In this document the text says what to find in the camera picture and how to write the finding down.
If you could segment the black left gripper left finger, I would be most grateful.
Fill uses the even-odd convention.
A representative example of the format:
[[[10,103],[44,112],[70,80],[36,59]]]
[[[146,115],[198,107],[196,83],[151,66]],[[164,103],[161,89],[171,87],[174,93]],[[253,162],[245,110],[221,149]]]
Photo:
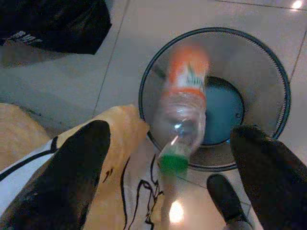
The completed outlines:
[[[110,147],[110,127],[94,120],[70,136],[25,184],[0,218],[2,230],[81,230]]]

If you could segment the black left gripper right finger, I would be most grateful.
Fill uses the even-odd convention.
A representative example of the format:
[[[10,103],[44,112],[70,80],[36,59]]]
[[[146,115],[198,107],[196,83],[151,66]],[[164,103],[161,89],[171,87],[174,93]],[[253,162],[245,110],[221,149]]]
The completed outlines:
[[[230,137],[244,190],[265,230],[307,228],[307,167],[282,142],[256,126]]]

